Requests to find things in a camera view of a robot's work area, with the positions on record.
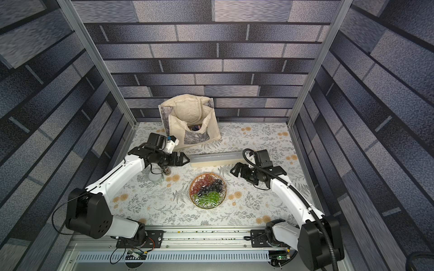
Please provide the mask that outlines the aluminium mounting rail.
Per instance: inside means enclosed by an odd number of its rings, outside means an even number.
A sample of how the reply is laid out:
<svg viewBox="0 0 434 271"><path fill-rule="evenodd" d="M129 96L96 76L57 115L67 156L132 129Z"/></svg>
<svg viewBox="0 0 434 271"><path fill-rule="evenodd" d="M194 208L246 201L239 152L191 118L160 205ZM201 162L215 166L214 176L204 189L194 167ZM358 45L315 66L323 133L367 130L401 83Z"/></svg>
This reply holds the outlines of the aluminium mounting rail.
<svg viewBox="0 0 434 271"><path fill-rule="evenodd" d="M264 230L264 226L211 227L211 226L147 226L147 231L162 230L160 248L156 251L204 251L204 250L253 250L250 241L244 239L252 230ZM93 239L82 234L74 235L66 251L108 251L116 249L116 240L110 237Z"/></svg>

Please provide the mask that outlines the clear round lidded container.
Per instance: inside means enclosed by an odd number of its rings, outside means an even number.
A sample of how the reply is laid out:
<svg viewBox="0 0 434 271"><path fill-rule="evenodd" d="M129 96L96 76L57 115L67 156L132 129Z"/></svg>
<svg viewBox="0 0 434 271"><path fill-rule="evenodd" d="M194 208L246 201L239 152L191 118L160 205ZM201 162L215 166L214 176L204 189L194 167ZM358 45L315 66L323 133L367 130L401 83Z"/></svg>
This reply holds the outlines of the clear round lidded container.
<svg viewBox="0 0 434 271"><path fill-rule="evenodd" d="M164 181L164 175L161 169L152 169L148 174L148 178L154 185L159 185Z"/></svg>

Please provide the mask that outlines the red grape bunch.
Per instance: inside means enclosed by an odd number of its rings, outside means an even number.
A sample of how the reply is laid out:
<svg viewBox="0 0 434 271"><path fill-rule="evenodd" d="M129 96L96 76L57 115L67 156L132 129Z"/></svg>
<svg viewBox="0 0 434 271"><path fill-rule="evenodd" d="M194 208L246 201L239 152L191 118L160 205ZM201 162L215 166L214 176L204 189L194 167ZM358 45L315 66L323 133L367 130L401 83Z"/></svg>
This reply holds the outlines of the red grape bunch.
<svg viewBox="0 0 434 271"><path fill-rule="evenodd" d="M207 190L214 183L214 180L215 178L210 173L198 176L191 184L190 195L193 196Z"/></svg>

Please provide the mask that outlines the black grape bunch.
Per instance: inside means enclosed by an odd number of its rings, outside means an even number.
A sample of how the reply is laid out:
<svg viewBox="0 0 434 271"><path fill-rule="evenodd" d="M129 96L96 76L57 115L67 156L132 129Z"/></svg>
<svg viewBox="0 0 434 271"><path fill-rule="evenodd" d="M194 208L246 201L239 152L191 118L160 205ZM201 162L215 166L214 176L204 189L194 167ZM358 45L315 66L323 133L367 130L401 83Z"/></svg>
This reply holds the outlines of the black grape bunch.
<svg viewBox="0 0 434 271"><path fill-rule="evenodd" d="M212 184L204 186L198 193L198 196L208 195L211 192L221 193L224 190L224 183L221 179L217 179Z"/></svg>

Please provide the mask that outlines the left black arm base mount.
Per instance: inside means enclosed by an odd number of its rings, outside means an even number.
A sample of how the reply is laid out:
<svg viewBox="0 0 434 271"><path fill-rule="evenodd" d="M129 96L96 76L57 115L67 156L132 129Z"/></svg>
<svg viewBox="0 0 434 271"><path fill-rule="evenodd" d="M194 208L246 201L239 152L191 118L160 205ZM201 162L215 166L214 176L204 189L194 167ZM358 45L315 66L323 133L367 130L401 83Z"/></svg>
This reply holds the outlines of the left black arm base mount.
<svg viewBox="0 0 434 271"><path fill-rule="evenodd" d="M120 237L116 248L160 248L164 233L163 230L139 230L132 238Z"/></svg>

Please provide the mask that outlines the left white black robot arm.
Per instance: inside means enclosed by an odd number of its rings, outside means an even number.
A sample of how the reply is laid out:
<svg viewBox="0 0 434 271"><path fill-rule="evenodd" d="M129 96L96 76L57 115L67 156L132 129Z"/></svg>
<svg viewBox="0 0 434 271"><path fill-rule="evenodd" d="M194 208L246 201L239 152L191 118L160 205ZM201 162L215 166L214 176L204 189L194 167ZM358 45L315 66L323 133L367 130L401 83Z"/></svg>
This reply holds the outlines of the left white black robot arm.
<svg viewBox="0 0 434 271"><path fill-rule="evenodd" d="M118 191L146 167L156 164L167 172L171 167L189 163L183 153L175 152L179 140L151 133L147 142L134 147L106 175L84 189L74 189L68 196L66 228L94 239L104 236L126 239L138 246L146 242L145 225L114 216L109 203Z"/></svg>

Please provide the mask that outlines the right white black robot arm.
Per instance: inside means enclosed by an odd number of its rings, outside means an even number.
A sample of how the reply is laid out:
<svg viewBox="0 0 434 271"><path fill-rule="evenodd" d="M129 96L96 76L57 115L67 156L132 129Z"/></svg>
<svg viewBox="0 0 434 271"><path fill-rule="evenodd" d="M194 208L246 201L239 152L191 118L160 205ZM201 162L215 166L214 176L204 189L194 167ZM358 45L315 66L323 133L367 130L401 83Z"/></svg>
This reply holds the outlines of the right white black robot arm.
<svg viewBox="0 0 434 271"><path fill-rule="evenodd" d="M267 150L244 149L241 153L244 162L238 162L230 173L254 186L264 183L280 198L297 222L296 227L282 219L267 223L265 234L268 242L295 249L311 271L325 270L328 265L338 270L338 262L345 257L338 220L326 216L308 202L292 184L286 171L273 165Z"/></svg>

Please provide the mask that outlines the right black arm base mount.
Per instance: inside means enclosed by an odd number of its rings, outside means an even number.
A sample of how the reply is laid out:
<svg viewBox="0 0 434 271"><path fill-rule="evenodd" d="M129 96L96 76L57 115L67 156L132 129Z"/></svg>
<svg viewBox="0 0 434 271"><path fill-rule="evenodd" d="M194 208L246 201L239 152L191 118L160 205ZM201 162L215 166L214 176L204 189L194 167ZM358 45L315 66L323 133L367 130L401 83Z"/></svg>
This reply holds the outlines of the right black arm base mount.
<svg viewBox="0 0 434 271"><path fill-rule="evenodd" d="M262 230L252 229L250 231L250 236L249 236L248 240L250 241L250 244L253 248L272 248L272 247L289 248L289 246L287 244L284 244L281 242L278 242L276 245L271 243L271 241L269 241L267 239L267 236L266 236L265 231L263 229Z"/></svg>

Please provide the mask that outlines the cream plastic wrap dispenser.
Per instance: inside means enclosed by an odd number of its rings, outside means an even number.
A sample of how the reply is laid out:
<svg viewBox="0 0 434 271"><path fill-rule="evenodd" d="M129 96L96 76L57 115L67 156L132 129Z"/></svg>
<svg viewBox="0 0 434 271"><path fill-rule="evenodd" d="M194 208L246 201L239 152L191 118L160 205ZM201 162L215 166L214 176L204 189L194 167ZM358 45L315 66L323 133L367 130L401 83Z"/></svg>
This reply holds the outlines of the cream plastic wrap dispenser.
<svg viewBox="0 0 434 271"><path fill-rule="evenodd" d="M217 167L237 163L246 164L246 161L243 158L241 151L236 151L192 155L189 163L192 167Z"/></svg>

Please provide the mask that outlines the dark snack packet in bag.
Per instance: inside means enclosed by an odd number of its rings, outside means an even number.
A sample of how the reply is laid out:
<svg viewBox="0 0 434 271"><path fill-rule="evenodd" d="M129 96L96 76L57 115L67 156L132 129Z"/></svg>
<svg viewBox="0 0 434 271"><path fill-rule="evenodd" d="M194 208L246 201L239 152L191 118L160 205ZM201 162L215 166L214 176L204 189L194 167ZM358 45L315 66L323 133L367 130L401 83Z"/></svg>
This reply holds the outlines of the dark snack packet in bag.
<svg viewBox="0 0 434 271"><path fill-rule="evenodd" d="M199 131L202 128L202 125L192 125L189 126L189 129L193 132Z"/></svg>

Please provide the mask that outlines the aluminium frame post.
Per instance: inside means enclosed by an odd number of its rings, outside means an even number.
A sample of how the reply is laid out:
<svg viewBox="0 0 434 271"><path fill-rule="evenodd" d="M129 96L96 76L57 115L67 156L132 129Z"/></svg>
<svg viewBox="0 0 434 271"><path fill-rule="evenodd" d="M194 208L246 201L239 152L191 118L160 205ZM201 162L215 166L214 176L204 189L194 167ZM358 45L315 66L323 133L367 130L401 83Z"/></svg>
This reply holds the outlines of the aluminium frame post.
<svg viewBox="0 0 434 271"><path fill-rule="evenodd" d="M117 101L121 112L125 115L131 126L134 127L137 124L137 121L134 118L130 108L127 106L127 103L122 96L121 91L119 90L114 78L112 77L106 64L104 63L102 56L100 55L95 43L93 42L90 34L88 33L84 23L80 19L79 14L75 10L72 2L66 0L57 0L57 3L59 4L66 19L77 34L87 53L89 54L91 60L97 67L97 70L104 79L104 82L109 88L109 91Z"/></svg>
<svg viewBox="0 0 434 271"><path fill-rule="evenodd" d="M319 69L321 68L331 45L333 44L335 37L345 19L345 16L347 15L351 5L353 3L353 0L344 0L340 1L340 4L337 9L337 13L335 17L333 18L332 23L330 24L330 28L325 36L324 41L322 42L321 49L315 58L312 70L309 72L304 85L301 89L301 92L296 100L296 103L294 107L292 108L291 114L289 116L288 120L288 129L291 130L296 122L297 116L300 114L300 110L302 105L304 104L304 101L307 97L307 94L309 91L311 91L312 87L314 86L314 80L319 72Z"/></svg>

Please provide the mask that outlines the right circuit board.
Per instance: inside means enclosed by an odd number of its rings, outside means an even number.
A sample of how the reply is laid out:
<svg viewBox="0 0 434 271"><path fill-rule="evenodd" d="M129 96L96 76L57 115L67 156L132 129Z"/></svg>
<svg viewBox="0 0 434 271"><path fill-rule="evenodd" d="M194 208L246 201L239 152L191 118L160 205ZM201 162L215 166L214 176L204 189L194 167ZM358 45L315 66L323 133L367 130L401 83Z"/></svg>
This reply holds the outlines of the right circuit board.
<svg viewBox="0 0 434 271"><path fill-rule="evenodd" d="M269 251L269 264L274 268L282 268L292 261L288 250Z"/></svg>

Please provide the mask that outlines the green grape bunch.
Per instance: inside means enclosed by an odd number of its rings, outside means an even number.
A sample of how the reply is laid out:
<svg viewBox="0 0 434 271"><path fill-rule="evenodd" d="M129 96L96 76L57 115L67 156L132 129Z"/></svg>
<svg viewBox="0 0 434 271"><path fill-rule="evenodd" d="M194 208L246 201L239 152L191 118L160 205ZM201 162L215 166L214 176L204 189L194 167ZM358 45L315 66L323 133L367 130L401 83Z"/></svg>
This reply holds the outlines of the green grape bunch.
<svg viewBox="0 0 434 271"><path fill-rule="evenodd" d="M202 194L201 196L195 194L193 196L194 204L204 209L216 208L220 205L221 199L220 194L217 192L210 192L208 194Z"/></svg>

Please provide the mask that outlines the cream canvas tote bag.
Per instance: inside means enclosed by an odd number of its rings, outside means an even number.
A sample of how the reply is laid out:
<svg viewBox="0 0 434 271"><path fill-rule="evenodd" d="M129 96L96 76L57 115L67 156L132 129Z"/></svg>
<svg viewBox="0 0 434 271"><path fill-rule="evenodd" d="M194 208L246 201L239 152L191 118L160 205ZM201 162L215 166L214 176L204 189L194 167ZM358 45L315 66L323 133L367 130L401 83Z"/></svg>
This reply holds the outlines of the cream canvas tote bag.
<svg viewBox="0 0 434 271"><path fill-rule="evenodd" d="M222 138L212 98L183 94L163 102L158 109L166 134L179 140L175 150ZM202 128L193 132L189 129L192 125L202 125Z"/></svg>

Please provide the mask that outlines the right aluminium frame post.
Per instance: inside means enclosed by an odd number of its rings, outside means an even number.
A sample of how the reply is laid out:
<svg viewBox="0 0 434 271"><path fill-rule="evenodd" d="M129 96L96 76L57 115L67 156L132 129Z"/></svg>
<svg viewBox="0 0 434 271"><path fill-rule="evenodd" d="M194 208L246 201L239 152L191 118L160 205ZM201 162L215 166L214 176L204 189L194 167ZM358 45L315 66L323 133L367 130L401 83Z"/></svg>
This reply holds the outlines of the right aluminium frame post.
<svg viewBox="0 0 434 271"><path fill-rule="evenodd" d="M315 58L312 70L309 72L304 85L301 89L301 92L296 100L296 103L294 107L292 108L291 114L289 116L288 120L288 129L291 130L296 122L297 116L300 114L300 110L302 105L304 104L304 101L307 97L307 94L309 91L311 91L312 87L314 86L314 80L319 72L319 69L321 68L331 45L333 44L335 37L345 19L345 16L347 15L351 5L353 3L353 0L344 0L340 1L340 4L337 9L337 13L335 17L333 18L332 23L330 24L330 28L325 36L324 41L322 42L321 49Z"/></svg>

